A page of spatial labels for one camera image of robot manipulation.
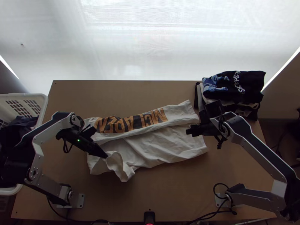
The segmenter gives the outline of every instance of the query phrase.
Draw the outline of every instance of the black cable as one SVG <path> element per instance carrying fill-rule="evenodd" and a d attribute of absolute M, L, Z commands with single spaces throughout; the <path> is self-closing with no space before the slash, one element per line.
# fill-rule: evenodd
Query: black cable
<path fill-rule="evenodd" d="M 13 225 L 16 225 L 19 221 L 20 221 L 20 224 L 19 224 L 19 225 L 21 225 L 21 224 L 23 223 L 23 220 L 22 220 L 22 219 L 17 219 L 16 222 L 14 222 Z"/>
<path fill-rule="evenodd" d="M 62 216 L 61 214 L 59 214 L 58 212 L 55 211 L 55 209 L 53 208 L 53 206 L 51 205 L 51 203 L 50 203 L 50 201 L 49 201 L 48 196 L 47 196 L 47 201 L 48 201 L 48 204 L 49 204 L 50 208 L 52 209 L 52 211 L 53 211 L 56 215 L 58 215 L 59 217 L 65 219 L 65 220 L 67 221 L 67 224 L 69 224 L 69 221 L 73 221 L 73 222 L 87 222 L 87 221 L 82 221 L 82 220 L 70 219 L 70 218 L 69 218 L 70 208 L 68 209 L 66 216 Z M 97 220 L 91 222 L 91 225 L 93 225 L 94 223 L 97 223 L 97 222 L 99 222 L 99 223 L 108 223 L 108 224 L 110 224 L 109 221 L 107 221 L 107 220 L 105 220 L 105 219 L 97 219 Z"/>
<path fill-rule="evenodd" d="M 223 186 L 225 186 L 227 189 L 229 189 L 229 187 L 226 185 L 226 184 L 223 184 L 223 183 L 216 183 L 214 186 L 213 186 L 213 193 L 214 193 L 214 195 L 215 196 L 217 196 L 217 198 L 219 198 L 219 199 L 227 199 L 227 197 L 220 197 L 220 196 L 218 196 L 217 194 L 216 194 L 216 186 L 218 186 L 218 185 L 223 185 Z"/>
<path fill-rule="evenodd" d="M 217 196 L 217 198 L 219 199 L 224 199 L 224 201 L 221 203 L 221 205 L 218 207 L 217 211 L 215 212 L 211 212 L 211 213 L 208 213 L 208 214 L 205 214 L 197 219 L 194 219 L 192 221 L 189 221 L 186 223 L 186 225 L 190 225 L 194 222 L 197 222 L 197 221 L 201 221 L 201 220 L 207 220 L 207 219 L 211 219 L 212 217 L 214 217 L 215 215 L 217 215 L 218 213 L 232 213 L 233 215 L 237 215 L 237 212 L 236 211 L 233 211 L 232 210 L 232 207 L 233 207 L 233 201 L 232 201 L 232 198 L 230 197 L 230 195 L 228 195 L 230 197 L 230 201 L 231 201 L 231 206 L 229 208 L 229 210 L 224 210 L 224 211 L 220 211 L 221 207 L 225 204 L 225 202 L 227 202 L 229 199 L 227 197 L 220 197 L 216 194 L 216 186 L 218 185 L 223 185 L 225 186 L 227 189 L 229 189 L 229 187 L 226 185 L 226 184 L 223 184 L 223 183 L 217 183 L 213 186 L 213 193 L 215 196 Z"/>
<path fill-rule="evenodd" d="M 66 220 L 67 220 L 67 225 L 70 225 L 70 222 L 69 222 L 69 213 L 70 213 L 71 209 L 68 208 L 67 209 L 67 214 L 66 214 Z"/>
<path fill-rule="evenodd" d="M 279 147 L 280 147 L 280 144 L 281 144 L 281 141 L 283 140 L 283 138 L 287 135 L 288 131 L 285 130 L 282 135 L 280 136 L 279 138 L 279 141 L 278 141 L 278 144 L 277 144 L 277 148 L 276 148 L 276 151 L 275 153 L 278 154 L 280 157 L 281 157 L 281 154 L 280 154 L 280 151 L 279 151 Z"/>
<path fill-rule="evenodd" d="M 64 153 L 69 153 L 71 151 L 72 147 L 73 147 L 73 144 L 71 144 L 70 148 L 68 148 L 66 139 L 63 139 L 63 152 Z"/>

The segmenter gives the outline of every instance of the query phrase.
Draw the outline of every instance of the power cord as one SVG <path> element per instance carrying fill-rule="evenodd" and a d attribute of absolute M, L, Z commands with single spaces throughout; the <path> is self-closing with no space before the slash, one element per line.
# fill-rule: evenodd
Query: power cord
<path fill-rule="evenodd" d="M 52 209 L 52 211 L 53 211 L 56 215 L 58 215 L 59 217 L 65 219 L 65 220 L 67 221 L 67 224 L 70 224 L 70 223 L 69 223 L 70 221 L 72 221 L 72 222 L 88 222 L 88 221 L 82 221 L 82 220 L 74 220 L 74 219 L 70 219 L 70 218 L 69 218 L 69 213 L 70 213 L 70 210 L 71 210 L 70 208 L 67 209 L 67 214 L 66 214 L 66 216 L 62 216 L 61 214 L 59 214 L 58 212 L 56 212 L 56 210 L 53 208 L 53 206 L 52 206 L 51 203 L 50 203 L 50 200 L 49 200 L 48 196 L 47 196 L 47 201 L 48 201 L 48 204 L 49 204 L 50 208 Z M 105 220 L 105 219 L 97 219 L 97 220 L 91 222 L 90 225 L 93 225 L 94 223 L 108 223 L 108 225 L 111 224 L 108 220 Z"/>
<path fill-rule="evenodd" d="M 71 151 L 72 147 L 73 147 L 73 144 L 71 144 L 70 148 L 68 148 L 66 139 L 63 139 L 63 152 L 64 153 L 69 153 Z"/>
<path fill-rule="evenodd" d="M 203 216 L 201 216 L 201 217 L 199 217 L 199 218 L 197 218 L 197 219 L 194 219 L 194 220 L 192 220 L 192 221 L 190 221 L 190 222 L 187 222 L 186 225 L 190 225 L 190 224 L 192 224 L 192 223 L 194 223 L 194 222 L 201 221 L 201 220 L 211 219 L 212 217 L 214 217 L 214 216 L 217 215 L 218 213 L 232 213 L 233 215 L 237 215 L 237 212 L 232 210 L 232 207 L 233 207 L 233 201 L 232 201 L 232 198 L 230 197 L 230 195 L 229 195 L 229 198 L 230 198 L 230 200 L 231 200 L 231 206 L 230 206 L 229 210 L 223 210 L 223 211 L 220 211 L 221 207 L 222 207 L 222 206 L 225 204 L 225 202 L 227 202 L 229 199 L 228 199 L 227 197 L 220 197 L 220 196 L 218 196 L 218 195 L 216 194 L 215 189 L 216 189 L 216 187 L 217 187 L 218 185 L 223 185 L 223 186 L 225 186 L 227 189 L 229 189 L 229 187 L 228 187 L 226 184 L 223 184 L 223 183 L 217 183 L 217 184 L 214 185 L 214 187 L 213 187 L 213 193 L 214 193 L 214 195 L 217 196 L 219 199 L 223 199 L 223 200 L 224 200 L 224 201 L 221 203 L 221 205 L 218 207 L 217 211 L 211 212 L 211 213 L 208 213 L 208 214 L 205 214 L 205 215 L 203 215 Z"/>

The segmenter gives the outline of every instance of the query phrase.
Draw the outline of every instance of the stack of clothes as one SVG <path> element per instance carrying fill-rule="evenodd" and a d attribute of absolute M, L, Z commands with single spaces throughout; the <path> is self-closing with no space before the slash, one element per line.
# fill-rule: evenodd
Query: stack of clothes
<path fill-rule="evenodd" d="M 201 121 L 205 117 L 204 105 L 221 100 L 226 112 L 257 121 L 263 99 L 263 71 L 226 71 L 196 83 L 194 107 L 199 109 Z"/>

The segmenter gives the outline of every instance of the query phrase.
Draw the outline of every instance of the folded clothes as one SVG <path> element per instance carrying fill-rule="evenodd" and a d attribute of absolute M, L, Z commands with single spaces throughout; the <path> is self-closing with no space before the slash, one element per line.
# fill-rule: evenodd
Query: folded clothes
<path fill-rule="evenodd" d="M 259 103 L 263 99 L 265 74 L 263 71 L 226 71 L 203 78 L 203 96 L 234 103 Z"/>
<path fill-rule="evenodd" d="M 199 109 L 201 121 L 208 122 L 204 105 L 221 100 L 226 112 L 232 111 L 257 120 L 263 94 L 263 71 L 226 71 L 197 82 L 194 107 Z"/>
<path fill-rule="evenodd" d="M 183 161 L 207 152 L 203 137 L 186 135 L 199 118 L 189 100 L 126 118 L 110 116 L 85 119 L 97 132 L 91 137 L 108 155 L 87 155 L 90 173 L 114 171 L 122 182 L 139 167 L 151 168 Z"/>

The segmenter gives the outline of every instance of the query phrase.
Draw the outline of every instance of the white wall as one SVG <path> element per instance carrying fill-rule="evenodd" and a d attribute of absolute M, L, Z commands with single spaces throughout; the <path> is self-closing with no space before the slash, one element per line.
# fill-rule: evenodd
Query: white wall
<path fill-rule="evenodd" d="M 0 54 L 32 93 L 52 80 L 201 80 L 300 46 L 300 1 L 0 0 Z"/>
<path fill-rule="evenodd" d="M 263 90 L 259 118 L 297 119 L 300 108 L 300 53 Z"/>

